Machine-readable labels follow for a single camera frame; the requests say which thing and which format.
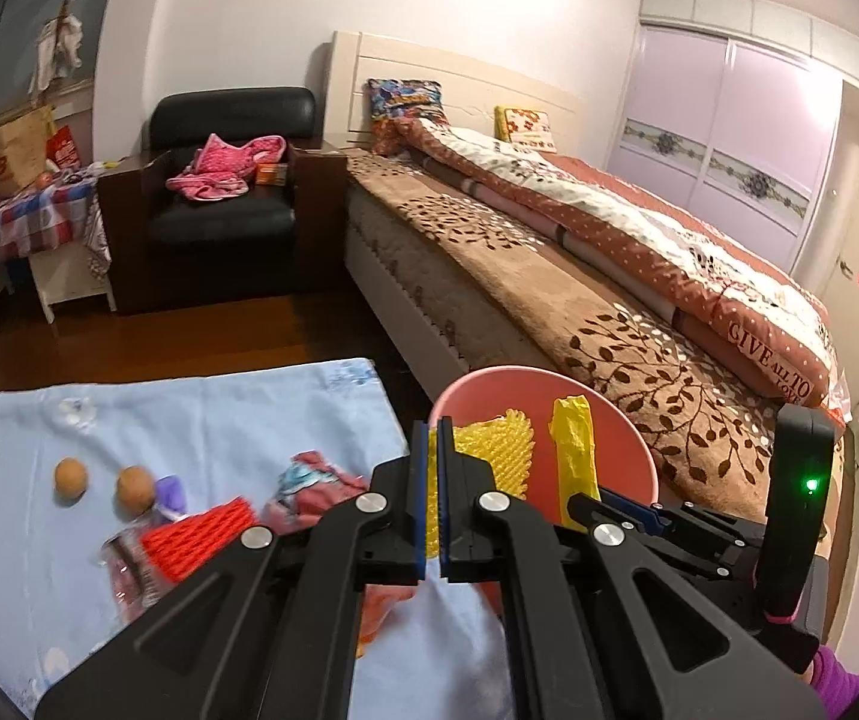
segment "pink trash bin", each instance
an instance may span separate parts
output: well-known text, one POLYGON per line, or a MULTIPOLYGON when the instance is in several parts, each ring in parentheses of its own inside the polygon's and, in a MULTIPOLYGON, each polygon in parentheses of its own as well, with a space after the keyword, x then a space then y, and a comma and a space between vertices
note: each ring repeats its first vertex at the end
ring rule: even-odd
POLYGON ((455 427, 520 410, 533 425, 533 464, 527 501, 550 522, 559 524, 556 445, 549 435, 556 400, 586 395, 593 413, 596 438, 596 478, 599 483, 638 503, 655 503, 659 495, 656 466, 639 431, 619 409, 567 376, 525 365, 497 365, 456 380, 433 404, 429 427, 450 416, 455 427))

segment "wardrobe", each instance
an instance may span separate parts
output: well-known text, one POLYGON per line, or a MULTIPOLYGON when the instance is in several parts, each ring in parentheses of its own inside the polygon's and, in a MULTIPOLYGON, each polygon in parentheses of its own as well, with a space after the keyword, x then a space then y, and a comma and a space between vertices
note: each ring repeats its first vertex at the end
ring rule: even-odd
POLYGON ((839 73, 812 60, 645 26, 607 170, 791 272, 841 100, 839 73))

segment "headboard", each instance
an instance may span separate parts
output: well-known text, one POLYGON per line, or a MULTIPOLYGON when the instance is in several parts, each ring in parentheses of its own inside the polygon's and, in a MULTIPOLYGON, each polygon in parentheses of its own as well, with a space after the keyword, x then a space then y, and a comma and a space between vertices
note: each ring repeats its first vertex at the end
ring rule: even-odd
POLYGON ((367 79, 426 79, 443 85, 454 127, 494 134, 493 109, 516 105, 546 111, 561 153, 578 154, 583 101, 543 81, 459 53, 364 32, 332 38, 323 137, 334 146, 369 143, 367 79))

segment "purple object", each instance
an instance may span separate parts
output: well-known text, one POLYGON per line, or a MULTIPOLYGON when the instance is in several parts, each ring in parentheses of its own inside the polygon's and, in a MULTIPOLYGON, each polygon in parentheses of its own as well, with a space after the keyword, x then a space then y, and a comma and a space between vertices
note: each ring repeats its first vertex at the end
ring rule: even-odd
POLYGON ((186 514, 187 493, 178 476, 164 476, 154 485, 154 490, 157 507, 174 514, 186 514))
POLYGON ((810 685, 826 707, 829 720, 840 717, 859 695, 859 675, 846 671, 829 647, 816 651, 810 685))

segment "light blue cloth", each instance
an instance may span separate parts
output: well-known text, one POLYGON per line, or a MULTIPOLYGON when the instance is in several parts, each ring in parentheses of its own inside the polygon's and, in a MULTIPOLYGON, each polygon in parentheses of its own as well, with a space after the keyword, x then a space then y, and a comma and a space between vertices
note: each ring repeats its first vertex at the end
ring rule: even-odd
MULTIPOLYGON (((317 450, 368 478, 406 453, 366 360, 121 386, 0 394, 0 685, 27 714, 49 685, 119 630, 100 546, 124 528, 116 474, 176 474, 191 512, 242 495, 257 509, 293 455, 317 450), (54 497, 63 457, 90 472, 54 497)), ((350 716, 493 720, 510 712, 503 632, 470 586, 439 579, 398 605, 356 663, 350 716)))

